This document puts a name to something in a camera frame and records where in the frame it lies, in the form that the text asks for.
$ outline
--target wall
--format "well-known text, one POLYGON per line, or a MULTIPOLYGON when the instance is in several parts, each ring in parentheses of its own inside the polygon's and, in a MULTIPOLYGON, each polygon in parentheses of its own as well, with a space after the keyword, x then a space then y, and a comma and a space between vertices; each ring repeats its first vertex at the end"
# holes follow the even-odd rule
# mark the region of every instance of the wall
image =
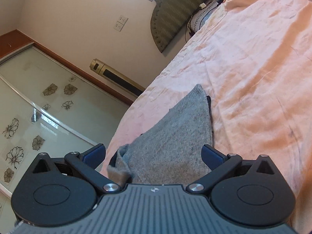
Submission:
POLYGON ((25 0, 0 0, 0 36, 17 28, 25 0))
POLYGON ((109 86, 89 69, 94 58, 147 87, 185 44, 182 30, 158 51, 150 32, 154 7, 148 0, 26 0, 18 29, 109 86), (120 15, 129 20, 118 32, 120 15))

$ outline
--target mattress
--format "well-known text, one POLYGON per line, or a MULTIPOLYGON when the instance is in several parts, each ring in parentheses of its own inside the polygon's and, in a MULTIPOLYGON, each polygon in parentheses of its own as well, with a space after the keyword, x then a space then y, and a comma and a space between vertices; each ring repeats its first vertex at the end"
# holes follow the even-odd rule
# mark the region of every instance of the mattress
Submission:
POLYGON ((305 205, 312 201, 311 1, 221 4, 127 110, 101 173, 107 175, 118 147, 153 127, 200 83, 212 99, 214 147, 244 159, 268 154, 298 197, 291 225, 311 231, 305 205))

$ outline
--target brown wooden frame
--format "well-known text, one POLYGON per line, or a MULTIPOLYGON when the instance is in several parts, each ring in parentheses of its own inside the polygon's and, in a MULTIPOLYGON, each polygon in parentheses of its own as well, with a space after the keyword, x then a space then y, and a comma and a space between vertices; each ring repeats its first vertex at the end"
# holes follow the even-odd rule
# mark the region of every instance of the brown wooden frame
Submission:
POLYGON ((87 72, 83 71, 82 69, 76 67, 74 64, 70 63, 69 61, 65 60, 64 58, 60 57, 56 53, 52 52, 50 49, 46 48, 45 46, 39 44, 35 40, 31 39, 24 33, 20 32, 19 30, 13 30, 9 33, 6 33, 0 36, 0 58, 10 54, 11 52, 34 42, 34 47, 38 48, 43 53, 50 56, 52 59, 56 60, 57 62, 61 63, 65 67, 69 68, 73 72, 77 73, 84 79, 88 80, 89 82, 93 83, 100 89, 106 91, 108 94, 112 95, 113 97, 119 99, 120 101, 124 102, 127 105, 132 105, 133 101, 129 98, 125 97, 124 95, 120 94, 119 92, 115 91, 114 89, 110 88, 106 84, 102 83, 101 81, 97 80, 87 72))

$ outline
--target bed headboard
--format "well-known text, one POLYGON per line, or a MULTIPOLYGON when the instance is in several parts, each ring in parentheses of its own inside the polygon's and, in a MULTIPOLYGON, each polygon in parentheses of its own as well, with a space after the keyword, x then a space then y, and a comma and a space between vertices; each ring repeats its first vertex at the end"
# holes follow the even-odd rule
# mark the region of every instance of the bed headboard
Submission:
POLYGON ((155 0, 151 32, 163 52, 198 6, 206 0, 155 0))

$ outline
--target pink bedsheet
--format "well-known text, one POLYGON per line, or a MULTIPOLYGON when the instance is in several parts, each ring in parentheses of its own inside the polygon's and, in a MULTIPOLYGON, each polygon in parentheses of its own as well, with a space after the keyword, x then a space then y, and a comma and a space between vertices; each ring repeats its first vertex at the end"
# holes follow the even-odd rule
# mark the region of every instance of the pink bedsheet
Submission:
POLYGON ((270 155, 298 196, 312 156, 311 0, 226 0, 126 112, 101 173, 197 83, 212 98, 215 148, 270 155))

